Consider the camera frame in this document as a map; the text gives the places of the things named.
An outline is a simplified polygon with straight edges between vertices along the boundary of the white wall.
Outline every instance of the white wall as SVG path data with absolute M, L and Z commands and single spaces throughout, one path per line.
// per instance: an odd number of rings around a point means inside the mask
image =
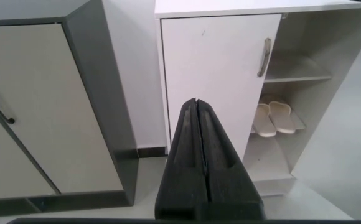
M 138 147 L 166 146 L 154 0 L 104 0 Z
M 361 219 L 361 51 L 293 174 Z

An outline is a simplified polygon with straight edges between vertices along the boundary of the open shelf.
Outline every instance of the open shelf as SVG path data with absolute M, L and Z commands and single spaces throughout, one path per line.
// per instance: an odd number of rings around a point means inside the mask
M 330 79 L 331 74 L 315 61 L 296 52 L 273 52 L 265 83 Z
M 299 119 L 298 115 L 294 111 L 291 111 L 290 118 L 291 118 L 291 121 L 294 122 L 295 130 L 302 130 L 302 129 L 306 128 L 303 121 L 301 121 L 301 119 Z M 255 130 L 253 129 L 253 127 L 251 127 L 251 133 L 255 133 Z
M 294 178 L 275 138 L 251 135 L 243 164 L 253 182 Z

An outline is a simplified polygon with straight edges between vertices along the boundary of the white slipper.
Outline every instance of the white slipper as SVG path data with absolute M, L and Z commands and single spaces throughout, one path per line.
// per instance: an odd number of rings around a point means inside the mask
M 264 96 L 262 101 L 269 105 L 269 117 L 278 132 L 295 133 L 295 125 L 290 118 L 291 107 L 287 103 L 275 96 Z
M 269 119 L 270 109 L 267 104 L 259 103 L 256 107 L 253 129 L 256 134 L 262 137 L 273 137 L 276 135 L 276 128 Z

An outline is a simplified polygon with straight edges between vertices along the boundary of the gray floor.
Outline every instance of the gray floor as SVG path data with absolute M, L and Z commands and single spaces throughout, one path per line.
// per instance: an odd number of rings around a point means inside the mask
M 165 157 L 140 160 L 133 207 L 0 217 L 0 224 L 19 217 L 154 219 L 154 203 L 165 164 Z M 289 194 L 264 197 L 263 201 L 269 219 L 350 219 L 343 211 L 298 181 Z

